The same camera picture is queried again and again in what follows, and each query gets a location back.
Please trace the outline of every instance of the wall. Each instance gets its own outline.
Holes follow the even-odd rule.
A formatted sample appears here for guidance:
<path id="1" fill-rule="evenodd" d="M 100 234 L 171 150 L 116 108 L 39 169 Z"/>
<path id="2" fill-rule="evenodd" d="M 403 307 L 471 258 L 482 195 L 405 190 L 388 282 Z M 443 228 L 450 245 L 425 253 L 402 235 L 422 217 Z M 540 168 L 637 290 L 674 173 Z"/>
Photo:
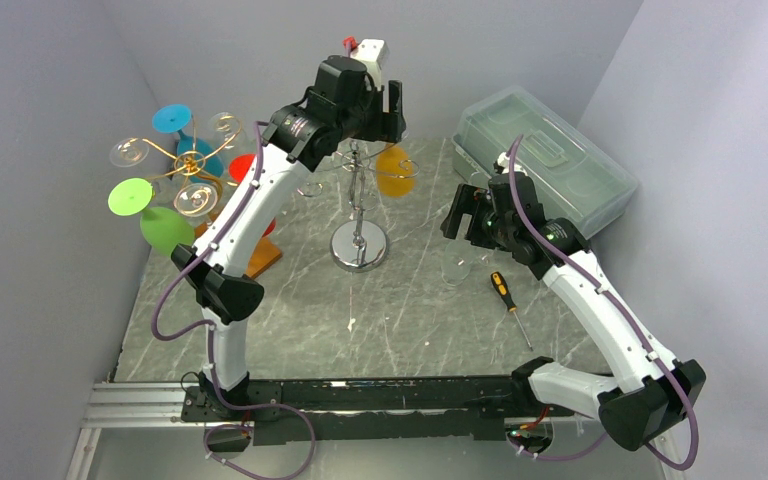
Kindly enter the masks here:
<path id="1" fill-rule="evenodd" d="M 708 374 L 688 478 L 768 478 L 768 1 L 644 2 L 580 128 L 641 181 L 606 270 Z"/>
<path id="2" fill-rule="evenodd" d="M 0 1 L 0 478 L 63 478 L 147 254 L 107 160 L 157 108 L 97 2 Z"/>
<path id="3" fill-rule="evenodd" d="M 410 134 L 443 136 L 465 107 L 514 83 L 575 124 L 641 0 L 105 3 L 162 104 L 268 120 L 343 38 L 383 38 Z"/>

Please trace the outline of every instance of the screwdriver handle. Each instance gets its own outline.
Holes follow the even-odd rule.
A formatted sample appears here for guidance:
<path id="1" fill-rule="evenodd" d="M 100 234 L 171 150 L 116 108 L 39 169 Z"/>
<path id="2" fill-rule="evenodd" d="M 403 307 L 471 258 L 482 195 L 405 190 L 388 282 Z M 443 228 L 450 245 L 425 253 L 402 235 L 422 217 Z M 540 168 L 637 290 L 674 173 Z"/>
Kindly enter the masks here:
<path id="1" fill-rule="evenodd" d="M 493 290 L 496 290 L 496 293 L 502 297 L 502 301 L 505 302 L 508 311 L 515 312 L 516 304 L 511 297 L 511 291 L 508 289 L 508 282 L 505 281 L 505 277 L 499 272 L 493 272 L 490 274 L 490 283 L 493 284 Z"/>

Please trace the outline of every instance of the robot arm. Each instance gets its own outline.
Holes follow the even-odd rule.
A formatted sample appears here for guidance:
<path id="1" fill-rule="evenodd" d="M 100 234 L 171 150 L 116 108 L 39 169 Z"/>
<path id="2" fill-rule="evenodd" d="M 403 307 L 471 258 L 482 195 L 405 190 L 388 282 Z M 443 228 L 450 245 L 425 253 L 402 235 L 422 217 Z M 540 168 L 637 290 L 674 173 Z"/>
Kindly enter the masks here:
<path id="1" fill-rule="evenodd" d="M 396 143 L 402 138 L 401 82 L 391 80 L 385 92 L 381 80 L 386 55 L 383 41 L 364 40 L 351 57 L 335 55 L 323 61 L 302 100 L 275 112 L 264 124 L 262 138 L 258 130 L 260 166 L 252 167 L 210 230 L 192 247 L 179 245 L 172 254 L 173 262 L 183 270 L 200 252 L 210 250 L 186 278 L 196 290 L 205 318 L 216 324 L 213 358 L 219 387 L 231 403 L 247 403 L 247 319 L 264 291 L 245 270 L 269 222 L 342 140 Z M 255 168 L 261 169 L 259 175 L 253 175 Z M 223 231 L 227 233 L 217 238 Z M 210 367 L 206 366 L 199 381 L 202 390 L 213 397 L 209 379 Z"/>
<path id="2" fill-rule="evenodd" d="M 517 171 L 513 178 L 530 224 L 542 239 L 567 256 L 564 263 L 525 227 L 515 209 L 510 175 L 490 179 L 487 189 L 458 187 L 448 217 L 441 225 L 444 236 L 458 235 L 461 218 L 470 215 L 466 239 L 475 246 L 510 251 L 514 260 L 528 266 L 564 303 L 593 338 L 613 376 L 572 370 L 553 359 L 539 357 L 513 372 L 515 389 L 524 401 L 559 405 L 598 418 L 620 446 L 637 450 L 652 438 L 683 420 L 687 411 L 656 360 L 668 365 L 691 404 L 705 382 L 695 360 L 679 362 L 631 313 L 613 290 L 595 254 L 575 226 L 566 219 L 547 220 L 534 182 Z M 598 279 L 596 289 L 579 269 Z M 606 292 L 621 304 L 634 326 L 617 309 Z M 648 352 L 635 331 L 651 344 Z"/>

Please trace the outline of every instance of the wooden base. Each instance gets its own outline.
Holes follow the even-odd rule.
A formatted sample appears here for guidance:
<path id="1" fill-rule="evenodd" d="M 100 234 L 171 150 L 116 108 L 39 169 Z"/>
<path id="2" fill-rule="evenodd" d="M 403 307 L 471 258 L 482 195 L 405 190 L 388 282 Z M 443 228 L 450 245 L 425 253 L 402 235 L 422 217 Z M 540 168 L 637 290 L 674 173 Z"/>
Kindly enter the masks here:
<path id="1" fill-rule="evenodd" d="M 257 242 L 257 246 L 254 247 L 254 253 L 252 253 L 252 258 L 249 260 L 246 275 L 251 278 L 257 278 L 258 275 L 265 272 L 267 268 L 271 267 L 282 256 L 281 249 L 270 242 L 269 237 L 261 238 Z"/>

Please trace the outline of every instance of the gray marble tabletop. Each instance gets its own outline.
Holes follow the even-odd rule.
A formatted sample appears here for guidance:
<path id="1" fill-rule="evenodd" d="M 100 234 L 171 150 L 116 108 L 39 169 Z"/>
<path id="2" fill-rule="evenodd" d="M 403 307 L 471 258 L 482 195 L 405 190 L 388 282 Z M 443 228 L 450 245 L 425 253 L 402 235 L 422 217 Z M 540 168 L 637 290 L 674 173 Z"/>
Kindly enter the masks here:
<path id="1" fill-rule="evenodd" d="M 321 195 L 294 195 L 270 239 L 284 257 L 258 277 L 266 296 L 249 319 L 247 361 L 257 378 L 335 378 L 508 374 L 539 355 L 572 368 L 607 372 L 607 364 L 572 312 L 510 254 L 495 252 L 450 287 L 441 258 L 450 240 L 440 232 L 457 185 L 450 139 L 408 139 L 403 147 L 420 166 L 416 186 L 400 198 L 376 195 L 365 218 L 388 233 L 389 257 L 377 269 L 349 273 L 331 259 L 333 231 L 349 221 L 350 173 L 315 174 Z M 325 163 L 329 168 L 333 163 Z M 490 286 L 507 278 L 534 345 L 530 352 L 513 316 Z M 160 342 L 150 315 L 177 270 L 153 251 L 137 295 L 115 380 L 177 380 L 205 362 L 201 330 Z M 183 282 L 160 319 L 165 332 L 200 319 Z"/>

